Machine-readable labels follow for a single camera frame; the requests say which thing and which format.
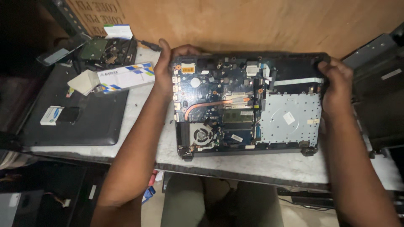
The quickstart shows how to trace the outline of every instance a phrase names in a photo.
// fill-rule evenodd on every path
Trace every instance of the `pants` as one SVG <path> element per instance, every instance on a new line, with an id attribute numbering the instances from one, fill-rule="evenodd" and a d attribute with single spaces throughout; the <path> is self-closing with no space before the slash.
<path id="1" fill-rule="evenodd" d="M 276 188 L 270 185 L 239 182 L 237 227 L 283 227 Z M 174 174 L 168 182 L 161 227 L 206 227 L 204 193 L 200 177 Z"/>

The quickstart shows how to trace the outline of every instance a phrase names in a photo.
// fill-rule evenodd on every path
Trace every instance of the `finger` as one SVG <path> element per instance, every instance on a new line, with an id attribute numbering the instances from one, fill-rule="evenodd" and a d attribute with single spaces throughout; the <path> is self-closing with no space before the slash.
<path id="1" fill-rule="evenodd" d="M 331 64 L 322 61 L 318 64 L 318 70 L 330 80 L 331 86 L 337 86 L 339 83 L 343 82 L 343 75 L 336 66 L 332 66 Z"/>
<path id="2" fill-rule="evenodd" d="M 201 52 L 191 44 L 179 46 L 173 49 L 173 57 L 184 55 L 200 55 Z"/>
<path id="3" fill-rule="evenodd" d="M 339 71 L 341 71 L 341 73 L 344 75 L 344 77 L 348 80 L 352 80 L 352 76 L 354 75 L 354 71 L 347 66 L 345 63 L 343 63 L 342 61 L 331 57 L 331 62 L 330 65 L 338 67 Z"/>
<path id="4" fill-rule="evenodd" d="M 157 64 L 154 67 L 154 71 L 159 74 L 164 73 L 164 71 L 167 71 L 168 64 L 170 63 L 171 60 L 171 48 L 165 39 L 159 39 L 158 43 L 160 44 L 162 50 L 160 53 L 160 57 L 158 58 Z"/>

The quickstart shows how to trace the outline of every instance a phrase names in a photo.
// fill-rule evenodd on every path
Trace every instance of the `workbench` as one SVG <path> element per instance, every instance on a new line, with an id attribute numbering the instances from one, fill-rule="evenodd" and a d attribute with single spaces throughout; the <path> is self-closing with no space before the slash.
<path id="1" fill-rule="evenodd" d="M 159 53 L 139 47 L 135 63 L 151 62 L 154 67 L 158 57 Z M 38 155 L 110 164 L 135 123 L 152 86 L 146 85 L 129 91 L 119 140 L 115 145 L 26 147 L 25 150 Z M 158 170 L 266 183 L 289 189 L 329 190 L 321 144 L 319 152 L 312 157 L 304 157 L 301 153 L 282 153 L 204 157 L 185 162 L 177 154 L 173 116 L 174 106 L 171 104 L 158 144 L 156 157 Z M 385 189 L 404 190 L 398 169 L 391 158 L 377 155 L 371 161 Z"/>

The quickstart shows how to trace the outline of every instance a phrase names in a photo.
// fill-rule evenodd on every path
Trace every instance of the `blue label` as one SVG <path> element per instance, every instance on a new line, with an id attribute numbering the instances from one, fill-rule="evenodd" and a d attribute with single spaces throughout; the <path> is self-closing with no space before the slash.
<path id="1" fill-rule="evenodd" d="M 57 109 L 55 110 L 55 113 L 53 114 L 53 118 L 56 118 L 58 113 L 59 113 L 59 108 L 57 108 Z"/>

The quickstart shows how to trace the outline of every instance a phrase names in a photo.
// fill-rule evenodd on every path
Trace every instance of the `person's left hand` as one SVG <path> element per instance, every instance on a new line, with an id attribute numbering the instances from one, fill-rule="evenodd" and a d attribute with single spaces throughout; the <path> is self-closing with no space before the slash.
<path id="1" fill-rule="evenodd" d="M 183 55 L 200 55 L 201 53 L 190 44 L 179 46 L 171 50 L 170 45 L 165 39 L 160 39 L 158 42 L 162 51 L 154 67 L 154 75 L 156 76 L 154 88 L 157 89 L 160 94 L 171 100 L 173 97 L 173 80 L 171 78 L 172 68 L 169 65 L 172 58 Z"/>

